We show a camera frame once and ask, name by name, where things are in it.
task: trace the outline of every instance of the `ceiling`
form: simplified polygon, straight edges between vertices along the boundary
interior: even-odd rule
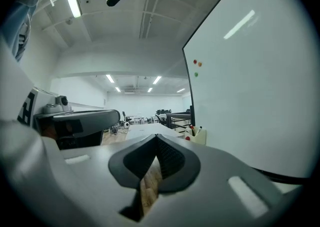
[[[218,0],[79,0],[82,16],[73,18],[67,0],[40,0],[33,23],[62,50],[82,42],[126,36],[159,38],[183,45]]]
[[[110,93],[120,94],[115,89],[115,87],[118,87],[123,95],[180,96],[190,91],[188,79],[162,77],[157,84],[153,84],[157,77],[133,75],[112,75],[111,77],[114,83],[111,83],[105,75],[88,76],[87,78],[98,83],[101,88]]]

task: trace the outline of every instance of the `pen holder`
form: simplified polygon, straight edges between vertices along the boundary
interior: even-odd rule
[[[199,129],[198,127],[194,127],[193,129],[194,134],[197,133],[198,129]],[[202,128],[200,133],[198,133],[197,135],[192,135],[192,129],[187,127],[184,131],[184,138],[196,144],[206,145],[207,130]]]

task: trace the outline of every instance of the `office chair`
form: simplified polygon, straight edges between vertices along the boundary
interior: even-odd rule
[[[158,115],[156,115],[156,117],[158,118],[159,123],[160,123],[161,125],[167,126],[167,122],[166,122],[165,120],[161,120],[161,118],[160,118]]]
[[[130,121],[132,121],[132,118],[126,117],[126,114],[125,114],[124,111],[122,112],[122,114],[123,114],[123,116],[124,116],[124,122],[130,122]]]

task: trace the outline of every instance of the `blue shirt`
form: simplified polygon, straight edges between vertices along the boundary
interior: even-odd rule
[[[37,8],[38,1],[15,1],[0,28],[0,32],[18,62],[26,50],[31,31],[31,19]]]

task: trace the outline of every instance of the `fluorescent light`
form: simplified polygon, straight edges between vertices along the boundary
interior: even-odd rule
[[[72,14],[75,18],[80,17],[81,16],[81,11],[78,5],[78,1],[77,0],[68,0],[69,2],[69,6],[71,8]]]
[[[158,81],[159,81],[161,78],[162,78],[162,77],[158,76],[158,77],[155,79],[155,81],[153,82],[153,84],[154,84],[154,85],[157,84]]]
[[[229,39],[233,34],[235,34],[242,26],[244,26],[251,17],[253,17],[255,11],[251,10],[240,22],[238,22],[223,38],[225,40]]]
[[[111,83],[115,83],[110,75],[106,75],[106,77],[108,78],[108,80],[110,80]]]

